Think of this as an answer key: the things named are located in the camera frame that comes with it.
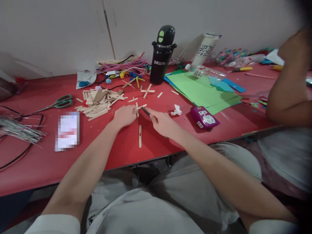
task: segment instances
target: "white shirt sleeve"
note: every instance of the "white shirt sleeve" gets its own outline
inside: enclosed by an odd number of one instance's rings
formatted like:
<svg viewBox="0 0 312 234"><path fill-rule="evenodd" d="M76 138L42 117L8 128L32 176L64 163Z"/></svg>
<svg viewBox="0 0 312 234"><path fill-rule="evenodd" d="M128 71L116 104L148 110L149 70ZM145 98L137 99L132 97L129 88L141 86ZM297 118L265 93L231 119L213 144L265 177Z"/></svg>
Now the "white shirt sleeve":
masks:
<svg viewBox="0 0 312 234"><path fill-rule="evenodd" d="M250 226L249 234L285 234L292 233L297 228L297 225L286 221L263 219Z"/></svg>
<svg viewBox="0 0 312 234"><path fill-rule="evenodd" d="M36 218L25 234L80 234L80 223L71 215L45 214Z"/></svg>

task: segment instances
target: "yellow screwdriver handle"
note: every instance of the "yellow screwdriver handle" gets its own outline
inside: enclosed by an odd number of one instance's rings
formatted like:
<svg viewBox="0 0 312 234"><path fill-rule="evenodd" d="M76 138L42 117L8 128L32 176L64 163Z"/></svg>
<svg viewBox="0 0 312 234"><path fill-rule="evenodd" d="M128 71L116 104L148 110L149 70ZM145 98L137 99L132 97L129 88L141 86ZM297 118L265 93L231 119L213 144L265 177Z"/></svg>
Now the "yellow screwdriver handle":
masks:
<svg viewBox="0 0 312 234"><path fill-rule="evenodd" d="M280 72L280 71L283 69L283 66L280 66L280 65L274 65L274 66L273 66L273 69L274 69L274 70L277 70L277 71L279 71L279 72Z"/></svg>
<svg viewBox="0 0 312 234"><path fill-rule="evenodd" d="M251 71L252 69L253 69L252 67L243 67L243 68L240 68L240 71L246 72L246 71Z"/></svg>

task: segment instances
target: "forearm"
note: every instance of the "forearm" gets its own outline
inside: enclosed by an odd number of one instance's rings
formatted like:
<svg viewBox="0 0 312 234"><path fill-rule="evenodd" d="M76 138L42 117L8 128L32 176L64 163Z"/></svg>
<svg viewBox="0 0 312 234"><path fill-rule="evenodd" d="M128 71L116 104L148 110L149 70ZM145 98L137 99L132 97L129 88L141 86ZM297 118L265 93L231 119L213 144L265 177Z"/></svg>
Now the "forearm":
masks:
<svg viewBox="0 0 312 234"><path fill-rule="evenodd" d="M308 101L305 83L308 69L307 61L285 63L268 97L269 119L286 126L312 125L312 104Z"/></svg>
<svg viewBox="0 0 312 234"><path fill-rule="evenodd" d="M295 220L255 178L203 142L184 130L174 140L184 147L219 194L237 210L261 218Z"/></svg>
<svg viewBox="0 0 312 234"><path fill-rule="evenodd" d="M72 206L84 206L105 169L119 130L113 122L106 126L66 173L43 214L64 214L67 209L72 215L76 212Z"/></svg>

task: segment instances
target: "person's arm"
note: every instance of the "person's arm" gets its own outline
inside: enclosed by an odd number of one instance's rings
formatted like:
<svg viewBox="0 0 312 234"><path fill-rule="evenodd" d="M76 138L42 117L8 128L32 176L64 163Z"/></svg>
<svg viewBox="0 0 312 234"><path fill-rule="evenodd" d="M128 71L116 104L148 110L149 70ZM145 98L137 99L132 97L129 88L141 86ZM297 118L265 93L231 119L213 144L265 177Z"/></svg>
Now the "person's arm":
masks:
<svg viewBox="0 0 312 234"><path fill-rule="evenodd" d="M151 113L155 130L173 139L189 153L220 195L245 214L246 223L260 219L296 221L287 208L247 172L183 130L167 113L147 110Z"/></svg>
<svg viewBox="0 0 312 234"><path fill-rule="evenodd" d="M312 127L312 101L308 100L306 75L311 65L307 31L291 36L279 49L285 65L270 91L266 114L281 125Z"/></svg>
<svg viewBox="0 0 312 234"><path fill-rule="evenodd" d="M103 174L111 147L121 128L136 119L136 106L123 106L66 173L48 205L46 214L66 214L82 219L85 204Z"/></svg>

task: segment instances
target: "hand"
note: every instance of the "hand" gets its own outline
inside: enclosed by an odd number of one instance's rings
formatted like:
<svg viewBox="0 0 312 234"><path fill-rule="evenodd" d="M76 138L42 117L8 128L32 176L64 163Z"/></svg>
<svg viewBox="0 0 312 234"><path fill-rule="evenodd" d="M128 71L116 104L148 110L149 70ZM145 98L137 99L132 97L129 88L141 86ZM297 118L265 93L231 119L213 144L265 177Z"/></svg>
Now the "hand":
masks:
<svg viewBox="0 0 312 234"><path fill-rule="evenodd" d="M146 110L150 113L154 129L160 135L175 140L176 137L183 134L183 129L167 113L158 112L151 108L146 108Z"/></svg>
<svg viewBox="0 0 312 234"><path fill-rule="evenodd" d="M136 112L135 105L123 106L115 111L115 117L112 120L115 126L118 126L120 129L128 126L133 123L136 119L137 112Z"/></svg>
<svg viewBox="0 0 312 234"><path fill-rule="evenodd" d="M301 29L296 34L292 35L280 47L278 56L280 56L285 63L303 64L310 66L311 59L311 43L309 41L308 29Z"/></svg>

